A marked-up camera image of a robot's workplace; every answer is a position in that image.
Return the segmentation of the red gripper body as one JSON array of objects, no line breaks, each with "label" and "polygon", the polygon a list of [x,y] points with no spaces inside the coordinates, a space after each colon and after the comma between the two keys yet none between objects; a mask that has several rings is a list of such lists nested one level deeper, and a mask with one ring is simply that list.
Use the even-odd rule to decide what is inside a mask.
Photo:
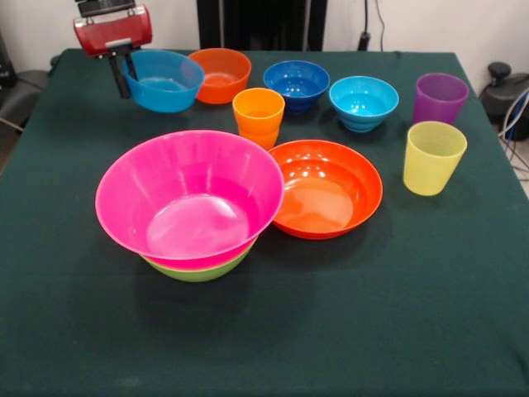
[{"label": "red gripper body", "polygon": [[138,3],[77,3],[74,32],[85,53],[105,56],[117,47],[135,49],[151,43],[148,8]]}]

